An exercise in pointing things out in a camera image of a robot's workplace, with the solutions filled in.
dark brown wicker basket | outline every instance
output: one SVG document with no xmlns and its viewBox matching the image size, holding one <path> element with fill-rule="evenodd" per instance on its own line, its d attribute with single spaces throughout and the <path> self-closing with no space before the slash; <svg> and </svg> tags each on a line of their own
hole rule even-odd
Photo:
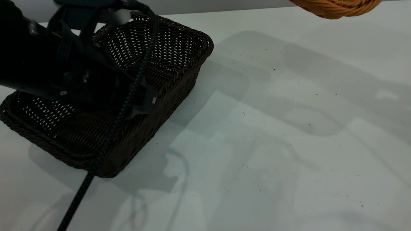
<svg viewBox="0 0 411 231">
<path fill-rule="evenodd" d="M 124 71 L 138 69 L 150 41 L 149 17 L 132 13 L 121 27 L 104 26 L 94 41 L 107 45 Z M 99 177 L 114 177 L 154 136 L 190 93 L 200 66 L 213 50 L 206 34 L 159 17 L 160 35 L 145 78 L 159 95 L 154 111 L 128 120 L 117 133 Z M 88 170 L 112 124 L 111 111 L 87 113 L 75 107 L 16 91 L 0 106 L 0 120 L 69 166 Z"/>
</svg>

table surface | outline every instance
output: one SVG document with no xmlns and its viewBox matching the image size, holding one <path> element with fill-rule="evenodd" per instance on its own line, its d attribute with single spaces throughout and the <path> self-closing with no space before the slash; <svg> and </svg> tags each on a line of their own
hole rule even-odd
<svg viewBox="0 0 411 231">
<path fill-rule="evenodd" d="M 214 53 L 128 167 L 94 180 L 69 230 L 410 230 L 410 11 L 168 16 Z M 0 147 L 0 230 L 56 230 L 86 172 L 2 123 Z"/>
</svg>

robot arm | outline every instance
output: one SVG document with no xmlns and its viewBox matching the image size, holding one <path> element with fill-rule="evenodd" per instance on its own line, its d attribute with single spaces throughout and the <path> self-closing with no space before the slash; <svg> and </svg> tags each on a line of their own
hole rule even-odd
<svg viewBox="0 0 411 231">
<path fill-rule="evenodd" d="M 0 84 L 86 111 L 119 109 L 134 76 L 118 68 L 107 47 L 92 42 L 97 22 L 127 23 L 129 2 L 56 0 L 61 5 L 48 28 L 0 0 L 2 55 Z M 74 35 L 71 29 L 81 31 Z M 144 84 L 133 99 L 134 114 L 150 113 L 156 93 Z"/>
</svg>

wall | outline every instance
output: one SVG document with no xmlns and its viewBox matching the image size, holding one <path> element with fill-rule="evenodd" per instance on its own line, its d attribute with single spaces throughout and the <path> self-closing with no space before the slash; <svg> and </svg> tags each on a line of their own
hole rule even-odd
<svg viewBox="0 0 411 231">
<path fill-rule="evenodd" d="M 57 7 L 52 0 L 12 0 L 23 14 L 38 22 L 46 22 Z M 141 0 L 158 15 L 260 9 L 293 6 L 288 0 Z"/>
</svg>

basket weave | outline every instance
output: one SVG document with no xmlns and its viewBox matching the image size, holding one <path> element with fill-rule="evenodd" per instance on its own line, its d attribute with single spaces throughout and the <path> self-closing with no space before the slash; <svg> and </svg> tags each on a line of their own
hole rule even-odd
<svg viewBox="0 0 411 231">
<path fill-rule="evenodd" d="M 149 17 L 132 12 L 133 21 L 104 26 L 94 41 L 107 45 L 124 71 L 138 70 L 150 41 Z M 158 94 L 154 111 L 125 121 L 97 176 L 114 177 L 154 136 L 196 82 L 200 66 L 213 50 L 206 34 L 158 17 L 159 40 L 145 78 Z M 0 120 L 69 166 L 88 170 L 113 120 L 112 111 L 88 113 L 74 106 L 16 91 L 0 106 Z"/>
<path fill-rule="evenodd" d="M 381 0 L 290 0 L 297 6 L 321 18 L 339 19 L 358 16 L 374 9 Z"/>
</svg>

